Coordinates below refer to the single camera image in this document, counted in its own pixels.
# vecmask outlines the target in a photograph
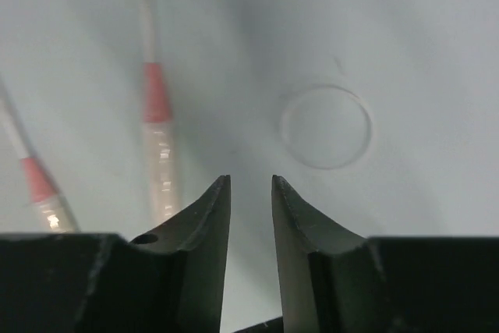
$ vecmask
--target white tube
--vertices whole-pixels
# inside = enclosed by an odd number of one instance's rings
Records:
[[[34,211],[43,229],[53,233],[78,232],[74,217],[58,195],[33,204]]]
[[[155,225],[162,224],[182,210],[172,127],[171,122],[144,123],[150,201]]]

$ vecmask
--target white surface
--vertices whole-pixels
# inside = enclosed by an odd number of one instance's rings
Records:
[[[499,233],[499,0],[157,3],[186,201],[232,174],[222,331],[279,314],[272,174],[363,235]],[[0,15],[0,74],[82,228],[145,231],[138,0],[0,0]],[[279,138],[317,77],[370,110],[351,168],[306,168]],[[2,230],[37,230],[4,136],[0,158]]]

